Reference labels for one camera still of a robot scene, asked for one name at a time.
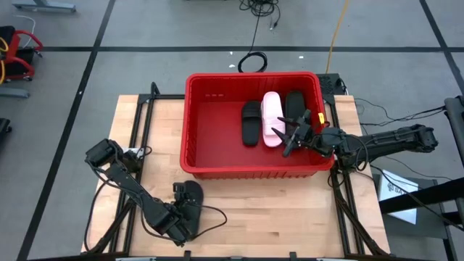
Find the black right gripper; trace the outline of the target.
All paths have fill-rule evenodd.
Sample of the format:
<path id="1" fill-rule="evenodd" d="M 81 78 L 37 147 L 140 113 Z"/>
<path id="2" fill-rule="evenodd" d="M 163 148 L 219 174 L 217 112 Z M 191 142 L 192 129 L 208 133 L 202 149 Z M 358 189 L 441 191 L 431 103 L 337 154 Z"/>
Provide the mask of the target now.
<path id="1" fill-rule="evenodd" d="M 282 143 L 285 144 L 284 157 L 289 157 L 294 150 L 301 148 L 312 149 L 323 157 L 330 157 L 334 152 L 334 147 L 342 142 L 338 128 L 329 128 L 316 133 L 311 126 L 310 118 L 311 111 L 309 109 L 306 109 L 303 117 L 278 117 L 281 122 L 292 127 L 288 133 L 282 133 L 276 128 L 271 128 Z"/>

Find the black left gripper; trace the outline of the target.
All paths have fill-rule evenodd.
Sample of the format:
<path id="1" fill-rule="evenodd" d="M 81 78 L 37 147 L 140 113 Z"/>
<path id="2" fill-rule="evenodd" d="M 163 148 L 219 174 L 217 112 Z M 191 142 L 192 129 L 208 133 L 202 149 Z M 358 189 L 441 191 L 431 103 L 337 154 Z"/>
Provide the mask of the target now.
<path id="1" fill-rule="evenodd" d="M 180 224 L 180 215 L 177 212 L 174 202 L 168 205 L 173 221 L 169 222 L 167 228 L 165 229 L 165 233 L 175 242 L 177 246 L 183 246 L 183 244 L 187 242 L 187 240 L 182 230 Z"/>

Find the pink foam slide sandal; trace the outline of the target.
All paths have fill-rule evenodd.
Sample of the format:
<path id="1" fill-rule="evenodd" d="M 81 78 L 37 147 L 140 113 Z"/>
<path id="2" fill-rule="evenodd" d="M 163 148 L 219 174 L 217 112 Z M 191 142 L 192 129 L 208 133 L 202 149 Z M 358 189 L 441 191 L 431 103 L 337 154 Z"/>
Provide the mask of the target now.
<path id="1" fill-rule="evenodd" d="M 268 147 L 277 147 L 282 143 L 273 130 L 275 128 L 283 134 L 286 133 L 286 124 L 279 120 L 280 117 L 283 117 L 283 110 L 279 94 L 275 91 L 265 93 L 261 103 L 261 118 L 262 136 Z"/>

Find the black foam slide sandal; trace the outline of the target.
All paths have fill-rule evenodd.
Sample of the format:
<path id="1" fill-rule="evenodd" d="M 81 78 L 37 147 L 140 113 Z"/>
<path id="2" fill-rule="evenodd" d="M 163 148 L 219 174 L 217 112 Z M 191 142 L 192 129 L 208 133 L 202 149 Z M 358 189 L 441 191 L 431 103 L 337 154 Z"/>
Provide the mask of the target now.
<path id="1" fill-rule="evenodd" d="M 261 110 L 259 101 L 248 101 L 241 110 L 241 133 L 245 146 L 256 146 L 260 138 Z"/>
<path id="2" fill-rule="evenodd" d="M 300 91 L 292 91 L 286 95 L 284 117 L 298 119 L 304 116 L 306 111 L 305 99 Z"/>
<path id="3" fill-rule="evenodd" d="M 199 221 L 204 201 L 202 187 L 196 181 L 173 184 L 174 205 L 180 215 L 180 224 L 186 240 L 193 240 L 199 233 Z"/>

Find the red plastic bin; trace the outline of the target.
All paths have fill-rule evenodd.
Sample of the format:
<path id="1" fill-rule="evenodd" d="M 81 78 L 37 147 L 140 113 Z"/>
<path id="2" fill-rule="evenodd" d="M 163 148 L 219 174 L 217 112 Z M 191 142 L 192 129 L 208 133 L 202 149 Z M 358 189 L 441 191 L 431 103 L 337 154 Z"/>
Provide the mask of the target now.
<path id="1" fill-rule="evenodd" d="M 245 146 L 241 111 L 269 92 L 282 99 L 291 91 L 303 94 L 316 132 L 325 112 L 318 77 L 311 72 L 195 73 L 186 80 L 181 141 L 181 168 L 197 179 L 306 178 L 330 170 L 334 157 L 297 149 L 289 157 L 283 147 L 263 140 Z"/>

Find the black vented box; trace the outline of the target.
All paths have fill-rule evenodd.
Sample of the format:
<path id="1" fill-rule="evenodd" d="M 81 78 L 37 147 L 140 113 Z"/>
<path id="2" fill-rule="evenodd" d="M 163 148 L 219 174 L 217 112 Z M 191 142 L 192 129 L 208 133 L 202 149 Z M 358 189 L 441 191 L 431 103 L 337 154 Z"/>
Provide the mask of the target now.
<path id="1" fill-rule="evenodd" d="M 345 95 L 346 86 L 338 73 L 317 74 L 322 94 Z"/>

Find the white paper sheet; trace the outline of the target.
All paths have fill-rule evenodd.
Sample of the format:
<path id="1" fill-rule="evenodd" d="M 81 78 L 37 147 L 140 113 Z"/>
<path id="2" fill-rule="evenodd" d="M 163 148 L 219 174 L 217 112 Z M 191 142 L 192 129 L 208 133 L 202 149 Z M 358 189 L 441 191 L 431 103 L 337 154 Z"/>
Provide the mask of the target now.
<path id="1" fill-rule="evenodd" d="M 415 225 L 418 211 L 410 206 L 415 201 L 409 196 L 417 192 L 420 186 L 411 179 L 403 178 L 388 170 L 382 170 L 377 185 L 378 201 L 387 215 L 403 222 Z"/>

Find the black beam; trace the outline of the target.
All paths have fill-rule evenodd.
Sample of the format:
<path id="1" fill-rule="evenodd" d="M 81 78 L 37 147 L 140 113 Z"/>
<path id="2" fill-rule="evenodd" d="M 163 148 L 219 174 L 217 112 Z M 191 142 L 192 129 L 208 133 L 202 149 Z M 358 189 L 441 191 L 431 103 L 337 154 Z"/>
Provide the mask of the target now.
<path id="1" fill-rule="evenodd" d="M 448 202 L 458 198 L 464 198 L 464 178 L 382 200 L 379 202 L 379 207 L 382 214 L 387 214 L 423 205 Z"/>

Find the grey side table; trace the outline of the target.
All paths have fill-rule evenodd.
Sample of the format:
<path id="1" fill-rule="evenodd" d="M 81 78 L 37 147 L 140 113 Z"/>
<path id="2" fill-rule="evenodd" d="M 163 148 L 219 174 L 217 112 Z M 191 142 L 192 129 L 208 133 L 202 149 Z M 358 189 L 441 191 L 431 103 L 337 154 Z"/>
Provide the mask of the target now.
<path id="1" fill-rule="evenodd" d="M 380 174 L 374 176 L 376 190 Z M 434 179 L 410 178 L 420 186 L 419 190 L 439 185 Z M 464 216 L 464 198 L 458 198 L 448 202 L 430 204 L 417 207 L 418 221 L 415 225 L 403 222 L 382 214 L 384 225 L 388 233 L 397 236 L 417 236 L 442 239 L 448 261 L 456 261 L 457 255 L 452 242 L 450 227 L 460 225 Z"/>

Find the black floor object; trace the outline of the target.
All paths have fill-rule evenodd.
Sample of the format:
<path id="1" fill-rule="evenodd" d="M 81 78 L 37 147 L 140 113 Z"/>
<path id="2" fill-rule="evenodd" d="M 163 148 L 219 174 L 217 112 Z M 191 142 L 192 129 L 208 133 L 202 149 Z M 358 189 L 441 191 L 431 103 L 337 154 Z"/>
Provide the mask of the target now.
<path id="1" fill-rule="evenodd" d="M 9 133 L 12 132 L 11 121 L 6 118 L 0 118 L 0 146 L 6 141 Z"/>

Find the grey metal foot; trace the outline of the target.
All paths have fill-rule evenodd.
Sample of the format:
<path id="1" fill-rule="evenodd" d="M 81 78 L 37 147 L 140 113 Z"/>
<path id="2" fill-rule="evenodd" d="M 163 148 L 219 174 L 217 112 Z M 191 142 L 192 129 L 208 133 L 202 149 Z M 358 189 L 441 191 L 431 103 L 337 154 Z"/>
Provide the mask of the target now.
<path id="1" fill-rule="evenodd" d="M 30 97 L 30 93 L 21 88 L 9 88 L 0 86 L 0 96 L 27 99 Z"/>

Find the red cart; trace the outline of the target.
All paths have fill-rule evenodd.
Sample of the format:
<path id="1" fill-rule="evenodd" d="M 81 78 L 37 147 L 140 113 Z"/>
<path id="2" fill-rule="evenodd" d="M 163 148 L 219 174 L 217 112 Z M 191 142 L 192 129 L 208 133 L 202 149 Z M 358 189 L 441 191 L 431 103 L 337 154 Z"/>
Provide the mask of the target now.
<path id="1" fill-rule="evenodd" d="M 21 35 L 29 36 L 35 46 L 21 47 Z M 13 26 L 0 26 L 0 84 L 11 80 L 32 81 L 35 76 L 33 57 L 42 57 L 41 41 L 31 32 L 16 30 Z"/>

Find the grey metal bar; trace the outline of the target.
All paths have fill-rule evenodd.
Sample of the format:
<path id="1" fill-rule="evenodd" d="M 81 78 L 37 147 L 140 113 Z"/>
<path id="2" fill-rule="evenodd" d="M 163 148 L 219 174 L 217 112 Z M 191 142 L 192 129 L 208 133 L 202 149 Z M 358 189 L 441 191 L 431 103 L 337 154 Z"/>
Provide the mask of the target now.
<path id="1" fill-rule="evenodd" d="M 74 4 L 52 0 L 12 0 L 12 5 L 17 9 L 76 12 L 76 6 Z"/>

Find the black aluminium frame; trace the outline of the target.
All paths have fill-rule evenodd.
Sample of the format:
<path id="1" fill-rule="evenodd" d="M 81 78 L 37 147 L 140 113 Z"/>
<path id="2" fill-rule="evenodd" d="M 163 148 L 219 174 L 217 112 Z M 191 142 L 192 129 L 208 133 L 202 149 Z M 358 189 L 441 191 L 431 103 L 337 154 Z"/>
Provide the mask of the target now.
<path id="1" fill-rule="evenodd" d="M 323 99 L 326 103 L 327 119 L 331 121 L 331 126 L 339 127 L 348 134 L 362 135 L 353 96 L 324 94 Z M 358 170 L 355 172 L 355 180 L 352 181 L 350 174 L 335 163 L 330 170 L 328 184 L 333 190 L 343 258 L 348 260 L 378 260 L 382 257 L 389 257 L 389 244 L 377 201 L 372 172 L 368 169 Z M 383 233 L 380 243 L 375 242 L 374 238 L 368 234 L 368 230 L 359 221 L 360 211 L 356 206 L 354 185 L 360 185 L 368 192 L 368 199 L 376 211 L 373 216 L 374 220 L 380 224 L 379 229 Z"/>
<path id="2" fill-rule="evenodd" d="M 84 242 L 84 248 L 87 254 L 101 253 L 112 243 L 119 232 L 119 227 L 128 216 L 129 226 L 132 226 L 135 208 L 139 207 L 141 213 L 149 214 L 149 220 L 143 221 L 142 226 L 156 225 L 157 221 L 164 217 L 170 217 L 169 204 L 166 204 L 158 198 L 151 196 L 140 184 L 140 177 L 144 166 L 144 158 L 152 152 L 152 148 L 147 145 L 148 131 L 150 128 L 149 121 L 152 118 L 152 110 L 154 101 L 161 99 L 163 96 L 159 93 L 156 83 L 151 85 L 151 93 L 143 94 L 138 98 L 135 123 L 130 141 L 136 141 L 138 132 L 138 124 L 141 116 L 142 104 L 148 103 L 146 113 L 146 122 L 144 125 L 144 133 L 142 137 L 141 147 L 138 149 L 123 149 L 116 141 L 104 139 L 97 145 L 86 152 L 85 163 L 89 165 L 94 174 L 102 181 L 98 187 L 96 194 L 99 194 L 105 186 L 109 186 L 121 191 L 120 208 L 117 211 L 116 218 L 108 228 L 107 232 L 97 242 L 93 248 L 88 247 L 88 243 Z"/>

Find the grey padded post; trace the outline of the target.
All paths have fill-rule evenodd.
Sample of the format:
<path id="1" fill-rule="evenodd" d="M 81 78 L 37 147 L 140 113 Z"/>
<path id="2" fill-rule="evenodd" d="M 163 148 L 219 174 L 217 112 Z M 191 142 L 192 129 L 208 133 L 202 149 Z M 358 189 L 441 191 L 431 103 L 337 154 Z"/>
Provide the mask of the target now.
<path id="1" fill-rule="evenodd" d="M 457 150 L 464 166 L 464 96 L 444 100 L 445 115 L 449 120 Z"/>

